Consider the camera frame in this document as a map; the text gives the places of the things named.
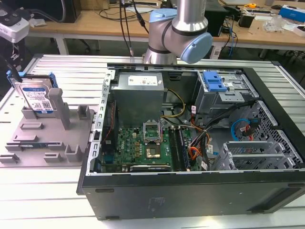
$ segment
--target ram slot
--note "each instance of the ram slot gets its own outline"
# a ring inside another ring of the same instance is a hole
[[[184,144],[182,130],[177,129],[176,130],[176,135],[178,135],[176,138],[178,138],[177,142],[178,142],[178,148],[179,148],[179,152],[180,152],[179,155],[180,155],[180,157],[182,156],[182,159],[183,159],[183,162],[184,162],[184,169],[189,168],[190,167],[190,162],[189,162],[187,150],[186,150],[186,147],[185,147],[185,144]]]
[[[170,139],[170,148],[172,154],[172,161],[173,161],[173,170],[174,171],[181,171],[181,162],[179,157],[178,146],[176,143],[176,136],[175,130],[173,128],[168,128],[168,137]]]

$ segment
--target yellow wire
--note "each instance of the yellow wire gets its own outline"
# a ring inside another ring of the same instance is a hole
[[[184,103],[183,99],[174,90],[169,89],[169,88],[167,90],[172,92],[172,93],[174,93],[174,95],[176,95],[181,100],[181,102],[183,104],[183,109],[182,109],[182,111],[179,114],[161,115],[161,118],[176,118],[176,117],[179,117],[179,116],[181,116],[185,112],[185,103]]]

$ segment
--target label sticker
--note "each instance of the label sticker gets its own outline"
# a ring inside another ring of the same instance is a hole
[[[241,132],[243,132],[243,131],[245,131],[246,130],[246,126],[245,127],[242,127],[242,128],[240,128],[239,130],[241,131]]]
[[[152,75],[130,75],[129,86],[158,86],[157,76]]]
[[[49,99],[45,97],[47,92],[44,88],[26,87],[22,90],[33,111],[37,111],[39,113],[50,113],[54,110]]]
[[[233,87],[233,83],[224,83],[224,86],[226,86],[226,87]]]
[[[208,145],[207,153],[213,154],[213,145]]]
[[[33,145],[20,145],[21,147],[26,147],[26,148],[33,148]]]
[[[192,114],[196,114],[196,106],[192,106]]]
[[[201,167],[205,170],[208,170],[208,165],[204,161],[202,161]]]

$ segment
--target plastic bag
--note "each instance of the plastic bag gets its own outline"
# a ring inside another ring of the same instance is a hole
[[[265,21],[263,28],[267,32],[283,31],[282,27],[286,24],[286,20],[281,15],[274,16],[270,21]]]

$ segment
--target blue cable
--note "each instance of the blue cable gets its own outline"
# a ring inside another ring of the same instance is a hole
[[[233,140],[234,141],[239,141],[238,138],[236,137],[235,133],[234,133],[234,130],[235,130],[235,125],[241,121],[244,121],[244,122],[247,122],[248,124],[250,124],[250,121],[248,119],[244,119],[244,118],[241,118],[241,119],[238,119],[235,123],[232,124],[231,126],[231,134],[232,134],[232,137],[233,137]]]
[[[232,27],[230,28],[230,35],[232,37],[232,46],[231,46],[231,50],[230,50],[229,56],[231,56],[233,54],[233,46],[234,46],[234,36],[233,36]]]

